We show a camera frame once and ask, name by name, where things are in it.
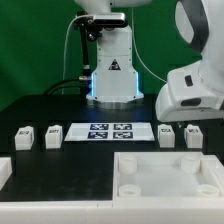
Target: blue light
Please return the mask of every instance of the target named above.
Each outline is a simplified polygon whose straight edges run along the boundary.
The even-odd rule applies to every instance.
[[[139,95],[139,74],[138,74],[138,72],[137,72],[137,74],[136,74],[136,95],[138,96]]]
[[[93,89],[93,87],[94,87],[94,76],[93,76],[93,73],[91,74],[91,96],[93,96],[94,95],[94,89]]]

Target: white robot housing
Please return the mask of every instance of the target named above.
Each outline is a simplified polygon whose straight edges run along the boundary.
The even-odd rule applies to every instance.
[[[112,7],[141,6],[152,0],[75,0],[94,18],[113,18]],[[123,109],[141,103],[138,72],[132,66],[132,30],[103,29],[97,39],[97,68],[87,102],[106,109]]]
[[[202,60],[168,74],[156,102],[160,121],[224,117],[223,8],[222,0],[177,2],[177,28]]]

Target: small white block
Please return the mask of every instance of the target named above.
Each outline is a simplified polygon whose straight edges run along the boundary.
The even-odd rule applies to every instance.
[[[59,149],[62,143],[62,126],[55,125],[48,127],[45,135],[46,149]]]
[[[174,148],[175,134],[171,125],[159,125],[157,137],[161,148]]]
[[[34,141],[33,127],[20,128],[15,136],[16,150],[30,150]]]
[[[201,149],[203,146],[203,134],[198,126],[189,124],[184,129],[184,138],[188,148]]]

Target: black cable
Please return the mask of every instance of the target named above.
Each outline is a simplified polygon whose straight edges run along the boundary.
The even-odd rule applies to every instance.
[[[84,11],[78,12],[78,16],[86,15]],[[82,61],[83,61],[83,76],[90,76],[91,69],[89,64],[89,53],[88,53],[88,45],[87,45],[87,36],[86,36],[86,27],[85,27],[86,18],[81,23],[78,23],[79,32],[81,36],[81,46],[82,46]]]
[[[79,81],[79,78],[71,78],[71,79],[65,79],[65,80],[62,80],[60,82],[57,82],[55,83],[54,85],[52,85],[51,87],[49,87],[44,93],[43,95],[48,95],[49,92],[51,92],[54,88],[60,86],[60,85],[63,85],[65,83],[68,83],[68,82],[74,82],[74,81]]]
[[[59,87],[53,89],[49,93],[49,95],[53,95],[53,93],[56,92],[57,90],[60,90],[60,89],[68,89],[68,88],[79,88],[79,89],[81,89],[81,88],[88,88],[88,86],[59,86]]]

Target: black table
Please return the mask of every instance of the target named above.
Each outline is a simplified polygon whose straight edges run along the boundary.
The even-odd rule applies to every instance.
[[[172,123],[174,149],[161,149],[157,140],[155,95],[146,95],[143,105],[126,110],[87,106],[78,95],[25,96],[0,113],[0,156],[12,158],[13,175],[0,192],[0,201],[111,200],[114,152],[192,151],[184,141],[184,126]],[[150,122],[154,142],[64,142],[61,149],[46,150],[48,126],[62,125],[64,137],[72,123]],[[224,160],[222,119],[189,122],[204,134],[202,152]],[[15,150],[18,128],[32,126],[35,141],[31,151]]]

